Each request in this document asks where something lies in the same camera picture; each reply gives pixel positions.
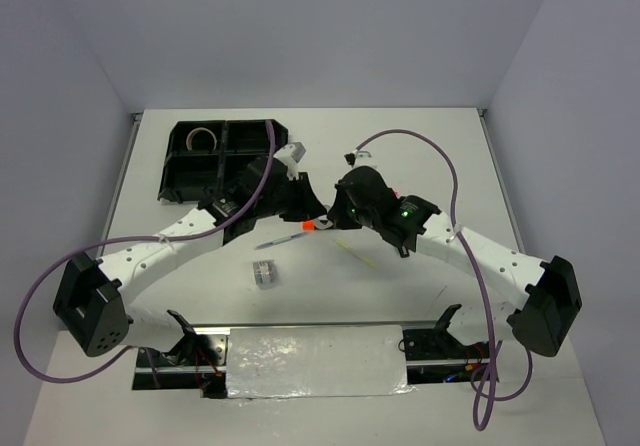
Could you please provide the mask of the large clear tape roll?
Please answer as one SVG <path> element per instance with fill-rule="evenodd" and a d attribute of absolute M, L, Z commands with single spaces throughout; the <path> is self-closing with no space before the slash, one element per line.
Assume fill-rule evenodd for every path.
<path fill-rule="evenodd" d="M 188 151 L 214 151 L 217 145 L 216 133 L 207 127 L 196 127 L 185 138 L 185 147 Z"/>

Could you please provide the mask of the small clear tape roll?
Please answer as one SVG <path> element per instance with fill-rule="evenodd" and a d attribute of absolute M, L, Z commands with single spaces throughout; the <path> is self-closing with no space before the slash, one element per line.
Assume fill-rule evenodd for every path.
<path fill-rule="evenodd" d="M 333 228 L 333 223 L 326 217 L 319 217 L 313 220 L 316 230 L 325 231 Z"/>

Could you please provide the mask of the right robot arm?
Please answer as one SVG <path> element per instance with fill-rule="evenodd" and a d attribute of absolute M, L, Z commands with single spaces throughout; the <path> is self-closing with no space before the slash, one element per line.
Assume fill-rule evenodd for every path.
<path fill-rule="evenodd" d="M 403 258 L 422 254 L 483 279 L 508 304 L 495 316 L 498 338 L 514 339 L 543 357 L 558 354 L 582 307 L 568 260 L 527 256 L 461 228 L 423 198 L 396 196 L 370 166 L 352 169 L 335 189 L 328 218 L 337 228 L 369 228 Z"/>

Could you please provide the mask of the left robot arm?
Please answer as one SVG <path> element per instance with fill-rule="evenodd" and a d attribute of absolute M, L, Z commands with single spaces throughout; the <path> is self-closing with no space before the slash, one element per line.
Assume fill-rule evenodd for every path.
<path fill-rule="evenodd" d="M 252 231 L 260 219 L 303 222 L 325 212 L 306 173 L 290 174 L 283 162 L 259 158 L 153 241 L 98 259 L 85 253 L 70 259 L 54 312 L 89 357 L 127 345 L 185 364 L 196 351 L 191 325 L 173 305 L 151 311 L 135 306 L 136 298 L 187 262 Z"/>

